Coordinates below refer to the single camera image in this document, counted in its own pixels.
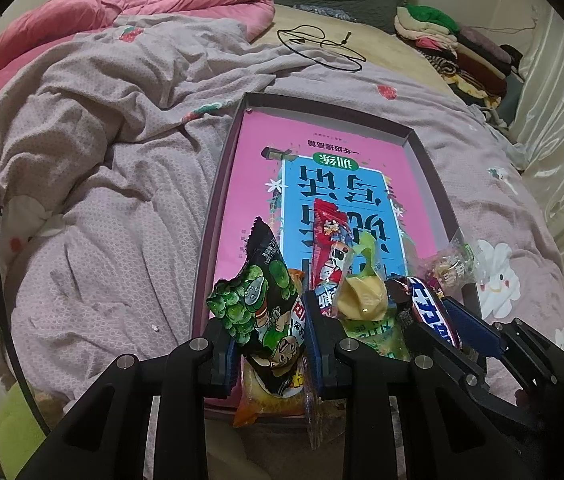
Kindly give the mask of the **Snickers chocolate bar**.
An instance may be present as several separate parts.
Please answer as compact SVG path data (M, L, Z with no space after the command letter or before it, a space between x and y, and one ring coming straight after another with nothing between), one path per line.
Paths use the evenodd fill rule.
M408 276L407 284L411 292L411 310L414 318L434 330L448 344L460 349L462 345L460 336L438 295L415 276Z

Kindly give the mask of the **orange snack packet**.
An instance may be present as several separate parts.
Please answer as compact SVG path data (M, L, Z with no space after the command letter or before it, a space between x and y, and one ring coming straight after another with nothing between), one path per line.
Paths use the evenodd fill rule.
M289 386L277 396L269 393L253 367L243 362L242 394L233 417L234 428L250 426L261 417L296 417L303 416L304 412L305 392L300 370L295 371Z

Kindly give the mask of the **beige bed sheet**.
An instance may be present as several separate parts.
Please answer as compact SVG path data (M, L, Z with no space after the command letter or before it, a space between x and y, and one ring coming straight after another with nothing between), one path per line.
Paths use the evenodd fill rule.
M456 98L446 81L423 55L397 37L367 24L341 21L277 4L272 25L253 44L278 44L276 31L279 28L290 29L299 25L317 26L325 32L327 38L336 41L344 39L347 32L351 32L348 46L362 54L371 64L408 76L424 86Z

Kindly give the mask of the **green pea snack packet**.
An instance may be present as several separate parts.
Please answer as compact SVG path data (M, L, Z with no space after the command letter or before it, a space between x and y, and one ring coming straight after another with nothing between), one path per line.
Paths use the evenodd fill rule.
M243 356L273 396L291 386L305 348L306 312L270 227L256 218L246 258L235 278L216 281L206 307L242 348Z

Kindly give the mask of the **pink quilt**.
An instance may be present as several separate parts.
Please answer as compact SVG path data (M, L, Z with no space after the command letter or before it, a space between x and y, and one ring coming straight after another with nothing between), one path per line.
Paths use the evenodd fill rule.
M254 40L273 23L274 0L50 0L0 34L0 90L29 62L81 32L97 32L129 16L181 14L231 18Z

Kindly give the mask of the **grey white crumpled garment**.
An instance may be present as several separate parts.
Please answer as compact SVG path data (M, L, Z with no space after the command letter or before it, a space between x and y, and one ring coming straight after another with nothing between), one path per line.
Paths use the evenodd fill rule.
M470 114L478 119L490 131L496 144L505 153L512 166L520 173L526 171L529 165L529 157L524 144L513 141L510 137L510 129L500 117L495 108L470 104Z

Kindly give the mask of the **clear bag nut snack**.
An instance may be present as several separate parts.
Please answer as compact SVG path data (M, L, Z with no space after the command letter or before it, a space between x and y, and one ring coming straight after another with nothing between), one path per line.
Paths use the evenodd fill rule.
M416 270L417 276L440 296L450 296L486 277L481 249L461 230L455 232L445 248L419 261Z

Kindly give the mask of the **green yellow wrapped candy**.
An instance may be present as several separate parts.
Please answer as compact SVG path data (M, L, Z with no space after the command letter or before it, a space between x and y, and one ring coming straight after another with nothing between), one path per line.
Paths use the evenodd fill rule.
M382 321L389 304L385 279L375 237L362 232L345 259L333 302L337 315L352 321Z

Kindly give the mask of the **grey tray with pink book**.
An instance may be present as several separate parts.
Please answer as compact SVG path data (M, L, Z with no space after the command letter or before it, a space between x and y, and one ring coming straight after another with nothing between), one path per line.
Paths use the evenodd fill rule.
M239 274L262 219L285 263L310 274L313 204L346 216L354 237L377 240L387 273L407 272L460 231L416 133L388 119L293 96L247 93L233 117L211 193L196 275L192 333L210 318L216 281Z

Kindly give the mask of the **red candy stick packet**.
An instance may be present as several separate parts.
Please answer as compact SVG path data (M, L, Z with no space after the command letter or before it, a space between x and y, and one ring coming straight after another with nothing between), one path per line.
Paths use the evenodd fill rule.
M313 203L311 285L339 284L353 236L344 211L326 200Z

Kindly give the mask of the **green cracker packet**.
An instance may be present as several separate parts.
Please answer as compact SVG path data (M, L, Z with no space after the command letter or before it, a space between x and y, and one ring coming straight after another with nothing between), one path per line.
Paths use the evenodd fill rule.
M348 337L362 341L380 356L404 362L411 360L395 311L389 310L379 321L350 320L343 316L339 321Z

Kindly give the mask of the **pile of folded clothes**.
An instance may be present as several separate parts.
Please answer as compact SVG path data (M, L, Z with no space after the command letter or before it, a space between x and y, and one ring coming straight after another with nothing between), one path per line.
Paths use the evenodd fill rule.
M497 108L518 96L522 54L517 49L499 46L477 28L431 6L399 6L393 27L466 104Z

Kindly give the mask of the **lilac cloud duvet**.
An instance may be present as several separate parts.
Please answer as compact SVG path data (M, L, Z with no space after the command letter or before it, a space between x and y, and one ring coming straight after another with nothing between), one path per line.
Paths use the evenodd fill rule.
M394 70L253 46L230 18L138 16L64 42L0 91L0 259L28 382L75 402L115 356L190 335L213 180L248 92L333 103L422 140L487 259L489 321L564 348L564 271L540 207L484 122Z

